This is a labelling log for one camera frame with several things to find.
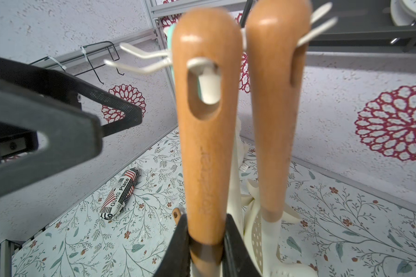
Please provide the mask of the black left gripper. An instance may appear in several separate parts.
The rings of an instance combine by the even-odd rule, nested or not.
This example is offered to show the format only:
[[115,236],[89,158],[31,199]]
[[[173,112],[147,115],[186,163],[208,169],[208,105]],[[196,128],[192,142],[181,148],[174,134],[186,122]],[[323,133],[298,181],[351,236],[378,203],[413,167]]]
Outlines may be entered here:
[[[72,107],[81,108],[73,102],[74,93],[124,117],[103,125],[102,133],[96,116]],[[73,75],[0,58],[0,197],[97,157],[102,136],[142,121],[139,106]]]

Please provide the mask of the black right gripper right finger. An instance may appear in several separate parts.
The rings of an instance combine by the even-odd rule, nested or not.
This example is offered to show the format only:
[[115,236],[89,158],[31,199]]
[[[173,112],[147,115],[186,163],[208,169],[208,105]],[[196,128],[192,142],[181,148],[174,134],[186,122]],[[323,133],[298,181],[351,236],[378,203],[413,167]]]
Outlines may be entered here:
[[223,277],[260,277],[246,249],[236,223],[226,215],[224,253],[222,258]]

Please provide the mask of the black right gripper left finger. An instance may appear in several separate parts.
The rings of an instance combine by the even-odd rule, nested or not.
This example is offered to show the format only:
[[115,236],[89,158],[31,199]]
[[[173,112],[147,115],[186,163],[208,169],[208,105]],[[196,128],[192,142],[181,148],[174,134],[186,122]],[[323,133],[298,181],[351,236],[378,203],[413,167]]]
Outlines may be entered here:
[[187,216],[182,215],[153,277],[189,277],[191,267]]

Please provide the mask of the cream skimmer tan handle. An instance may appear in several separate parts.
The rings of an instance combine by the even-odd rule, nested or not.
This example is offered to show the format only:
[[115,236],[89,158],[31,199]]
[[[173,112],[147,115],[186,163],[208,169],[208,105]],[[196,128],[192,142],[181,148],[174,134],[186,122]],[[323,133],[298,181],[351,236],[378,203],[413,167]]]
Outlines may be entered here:
[[180,210],[179,207],[176,207],[176,208],[173,209],[172,216],[173,216],[175,224],[178,225],[179,221],[180,221],[180,218],[182,216],[181,210]]

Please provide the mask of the cream skimmer orange handle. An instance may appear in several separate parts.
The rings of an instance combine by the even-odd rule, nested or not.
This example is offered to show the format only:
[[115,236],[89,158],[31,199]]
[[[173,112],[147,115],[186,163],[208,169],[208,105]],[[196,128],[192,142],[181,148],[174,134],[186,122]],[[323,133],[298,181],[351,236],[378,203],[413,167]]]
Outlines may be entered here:
[[[242,58],[240,26],[222,8],[180,17],[172,37],[190,255],[194,277],[220,275]],[[205,58],[220,71],[220,100],[204,103],[188,62]]]

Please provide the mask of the cream skimmer mint handle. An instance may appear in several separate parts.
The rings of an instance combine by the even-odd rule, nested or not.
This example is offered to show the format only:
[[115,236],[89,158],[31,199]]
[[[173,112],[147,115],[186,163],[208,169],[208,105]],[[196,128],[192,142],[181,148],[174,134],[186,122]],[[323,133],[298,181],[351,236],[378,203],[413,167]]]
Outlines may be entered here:
[[173,32],[174,32],[174,29],[175,29],[176,25],[177,25],[176,23],[173,23],[166,31],[167,48],[168,48],[168,52],[169,52],[168,58],[171,61],[170,68],[171,68],[171,73],[172,73],[172,77],[173,77],[173,82],[175,82],[175,76],[174,76],[173,60],[172,60],[172,56],[173,56],[172,55],[172,38],[173,38]]

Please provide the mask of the cream skimmer wooden handle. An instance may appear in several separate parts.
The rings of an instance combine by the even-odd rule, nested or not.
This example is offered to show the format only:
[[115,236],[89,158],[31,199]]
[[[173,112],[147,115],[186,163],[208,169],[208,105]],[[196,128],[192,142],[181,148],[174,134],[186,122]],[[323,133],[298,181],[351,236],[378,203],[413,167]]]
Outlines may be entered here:
[[310,1],[258,1],[246,21],[260,193],[263,276],[309,277],[312,268],[276,256],[310,32]]

